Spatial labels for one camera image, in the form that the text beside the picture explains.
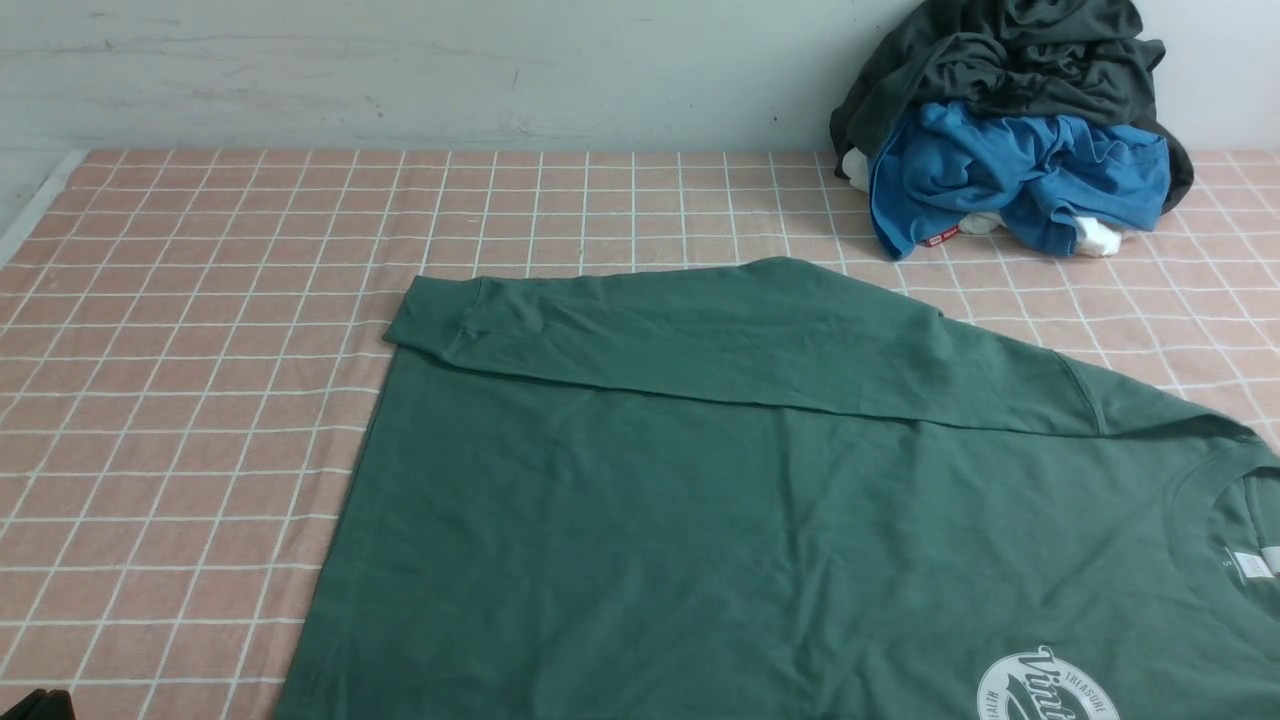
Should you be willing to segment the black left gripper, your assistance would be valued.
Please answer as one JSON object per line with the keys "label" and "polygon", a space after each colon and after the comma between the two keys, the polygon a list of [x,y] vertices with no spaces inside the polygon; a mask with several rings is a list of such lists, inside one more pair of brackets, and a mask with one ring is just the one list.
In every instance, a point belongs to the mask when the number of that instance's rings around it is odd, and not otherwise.
{"label": "black left gripper", "polygon": [[35,689],[0,715],[1,720],[76,720],[70,694],[64,689]]}

